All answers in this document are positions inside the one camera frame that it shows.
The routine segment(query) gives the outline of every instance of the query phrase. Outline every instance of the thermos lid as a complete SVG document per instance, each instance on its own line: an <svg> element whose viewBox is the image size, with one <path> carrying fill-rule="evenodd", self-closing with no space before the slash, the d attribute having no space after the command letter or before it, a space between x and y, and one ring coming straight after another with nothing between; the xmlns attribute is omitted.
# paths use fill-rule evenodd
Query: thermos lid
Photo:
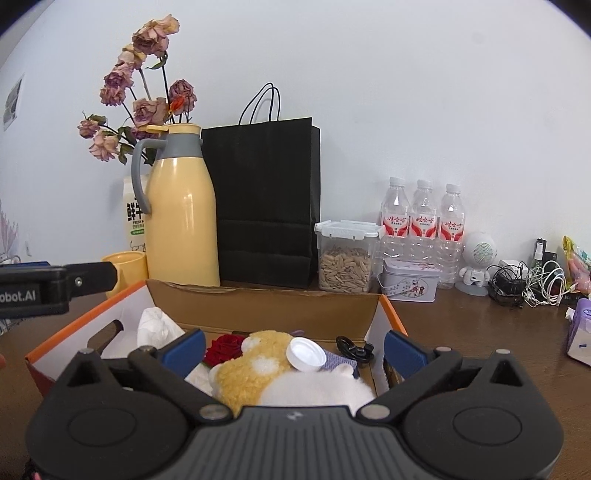
<svg viewBox="0 0 591 480"><path fill-rule="evenodd" d="M147 125L145 130L149 134L168 132L169 134L196 134L199 135L201 127L195 124L169 124L169 125Z"/></svg>

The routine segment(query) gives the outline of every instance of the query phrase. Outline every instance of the container lid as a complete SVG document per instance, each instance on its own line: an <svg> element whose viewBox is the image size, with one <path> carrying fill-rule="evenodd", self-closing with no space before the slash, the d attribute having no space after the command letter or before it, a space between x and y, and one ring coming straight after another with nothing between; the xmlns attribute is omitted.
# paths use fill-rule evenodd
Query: container lid
<svg viewBox="0 0 591 480"><path fill-rule="evenodd" d="M459 185L455 185L453 183L448 183L446 185L446 192L448 193L461 193L462 189L460 188Z"/></svg>
<svg viewBox="0 0 591 480"><path fill-rule="evenodd" d="M384 260L384 271L396 275L420 275L422 277L438 277L441 273L441 270L432 263L407 262L393 258Z"/></svg>
<svg viewBox="0 0 591 480"><path fill-rule="evenodd" d="M417 180L417 188L432 190L433 182L431 180Z"/></svg>
<svg viewBox="0 0 591 480"><path fill-rule="evenodd" d="M405 184L406 182L404 181L404 179L401 179L399 177L390 177L391 187L404 187Z"/></svg>
<svg viewBox="0 0 591 480"><path fill-rule="evenodd" d="M384 225L353 220L341 220L340 222L327 220L317 223L314 230L322 236L348 238L349 240L363 240L365 237L382 238L386 234Z"/></svg>

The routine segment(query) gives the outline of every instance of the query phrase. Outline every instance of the snack bag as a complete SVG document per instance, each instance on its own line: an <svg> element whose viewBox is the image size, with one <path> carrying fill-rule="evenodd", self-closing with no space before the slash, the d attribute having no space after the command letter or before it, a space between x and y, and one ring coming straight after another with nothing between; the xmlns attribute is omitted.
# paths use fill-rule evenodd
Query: snack bag
<svg viewBox="0 0 591 480"><path fill-rule="evenodd" d="M591 257L581 247L578 247L567 236L562 238L562 249L566 257L567 268L565 270L567 286L576 283L576 290L585 295L591 293Z"/></svg>

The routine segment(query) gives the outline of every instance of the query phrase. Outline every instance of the cardboard box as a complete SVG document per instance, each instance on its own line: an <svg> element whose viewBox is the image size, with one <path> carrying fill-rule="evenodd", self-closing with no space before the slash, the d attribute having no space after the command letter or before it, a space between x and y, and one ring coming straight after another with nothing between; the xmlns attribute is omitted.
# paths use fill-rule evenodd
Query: cardboard box
<svg viewBox="0 0 591 480"><path fill-rule="evenodd" d="M106 328L117 325L102 356L137 347L139 318L147 307L162 308L184 330L201 328L208 345L224 333L303 330L306 337L338 353L335 338L374 345L375 359L361 367L361 377L378 395L389 389L384 371L384 337L405 333L389 300L377 294L323 291L211 288L140 282L98 305L26 356L27 367L42 395L51 388L76 352Z"/></svg>

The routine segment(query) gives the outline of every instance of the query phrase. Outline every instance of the plush toy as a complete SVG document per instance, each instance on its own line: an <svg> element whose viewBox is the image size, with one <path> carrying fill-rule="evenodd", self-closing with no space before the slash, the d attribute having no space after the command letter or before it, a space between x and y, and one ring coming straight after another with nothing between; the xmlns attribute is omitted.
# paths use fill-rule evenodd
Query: plush toy
<svg viewBox="0 0 591 480"><path fill-rule="evenodd" d="M257 405L261 393L281 374L292 370L285 351L289 333L265 330L242 342L242 356L216 365L209 372L213 396L240 413L244 405Z"/></svg>
<svg viewBox="0 0 591 480"><path fill-rule="evenodd" d="M266 407L320 407L347 405L351 415L375 398L372 389L353 377L353 367L340 364L330 371L288 371L261 393L258 405Z"/></svg>

